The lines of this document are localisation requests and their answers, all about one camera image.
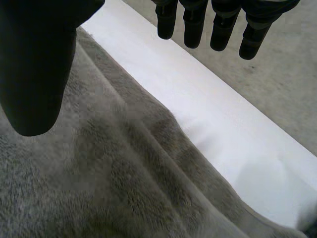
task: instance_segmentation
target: black robotic finger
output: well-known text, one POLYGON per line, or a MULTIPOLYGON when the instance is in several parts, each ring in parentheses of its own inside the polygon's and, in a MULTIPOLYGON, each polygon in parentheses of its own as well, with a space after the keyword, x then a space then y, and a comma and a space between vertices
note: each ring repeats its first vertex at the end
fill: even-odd
POLYGON ((204 29, 204 21, 206 15, 208 1, 195 10, 187 10, 184 12, 185 34, 184 42, 189 48, 195 49, 199 46, 204 29))
POLYGON ((251 60, 257 55, 272 23, 281 15, 259 18, 246 14, 248 25, 243 33, 243 40, 239 50, 241 58, 251 60))
POLYGON ((0 103, 23 136, 46 133, 55 124, 76 45, 75 30, 32 33, 20 35, 17 44, 8 34, 0 42, 5 59, 0 61, 0 103))
POLYGON ((256 56, 271 25, 272 24, 260 30, 252 28, 250 24, 247 25, 239 50, 241 58, 244 60, 252 60, 256 56))
POLYGON ((173 36, 177 3, 178 0, 173 0, 164 6, 157 5, 155 9, 158 17, 158 36, 164 40, 168 40, 173 36))
POLYGON ((223 51, 227 47, 240 9, 238 8, 231 17, 223 17, 218 13, 216 14, 210 40, 210 47, 213 50, 223 51))
POLYGON ((212 0, 211 3, 216 16, 210 47, 215 51, 223 51, 227 47, 241 6, 237 0, 212 0))
POLYGON ((253 59, 265 39, 272 23, 283 13, 293 9, 300 0, 240 0, 248 22, 243 33, 239 55, 245 60, 253 59))

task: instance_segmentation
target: gray fleece blanket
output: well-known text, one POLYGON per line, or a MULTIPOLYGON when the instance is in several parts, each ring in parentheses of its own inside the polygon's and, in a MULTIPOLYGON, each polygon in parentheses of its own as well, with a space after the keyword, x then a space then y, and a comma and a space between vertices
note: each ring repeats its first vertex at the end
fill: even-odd
POLYGON ((167 108, 77 40, 48 133, 20 136, 0 109, 0 238, 305 237, 248 207, 167 108))

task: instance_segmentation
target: white sheet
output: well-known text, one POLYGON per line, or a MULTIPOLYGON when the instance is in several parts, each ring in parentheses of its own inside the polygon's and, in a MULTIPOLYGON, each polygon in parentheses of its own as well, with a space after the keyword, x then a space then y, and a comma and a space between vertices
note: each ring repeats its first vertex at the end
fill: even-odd
POLYGON ((106 0, 83 28, 174 113, 254 210, 296 228, 315 209, 317 158, 131 7, 106 0))

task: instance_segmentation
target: black plastic part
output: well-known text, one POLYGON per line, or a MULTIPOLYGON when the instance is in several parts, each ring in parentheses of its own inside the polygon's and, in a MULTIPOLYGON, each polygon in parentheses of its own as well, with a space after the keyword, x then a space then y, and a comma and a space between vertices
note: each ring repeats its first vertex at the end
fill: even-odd
POLYGON ((23 136, 46 133, 58 117, 76 45, 76 31, 21 37, 17 54, 0 40, 0 102, 12 127, 23 136))
POLYGON ((46 133, 58 117, 76 27, 104 0, 0 1, 0 103, 17 133, 46 133))
POLYGON ((239 56, 244 60, 252 60, 257 55, 270 27, 271 25, 261 30, 255 30, 248 24, 243 33, 239 56))
POLYGON ((184 22, 185 22, 185 34, 184 43, 187 47, 195 49, 199 46, 202 33, 204 29, 205 14, 208 1, 194 11, 185 10, 184 22))
POLYGON ((235 15, 229 18, 222 18, 216 14, 213 21, 213 29, 210 40, 210 47, 215 51, 223 51, 229 42, 234 25, 237 21, 239 8, 235 15))
POLYGON ((168 40, 173 36, 176 10, 178 0, 173 0, 166 6, 157 6, 156 14, 158 17, 158 36, 164 40, 168 40))

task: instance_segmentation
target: concrete floor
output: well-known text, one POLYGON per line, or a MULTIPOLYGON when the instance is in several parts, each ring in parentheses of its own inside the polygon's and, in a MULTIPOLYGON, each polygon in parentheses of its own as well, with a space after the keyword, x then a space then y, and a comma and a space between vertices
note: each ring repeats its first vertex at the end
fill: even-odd
MULTIPOLYGON (((124 0, 152 24, 157 24, 150 0, 124 0)), ((185 47, 184 9, 178 7, 173 40, 235 91, 317 155, 317 11, 316 0, 302 0, 270 28, 257 56, 246 61, 238 51, 246 27, 240 12, 227 48, 209 47, 215 13, 209 4, 197 49, 185 47)))

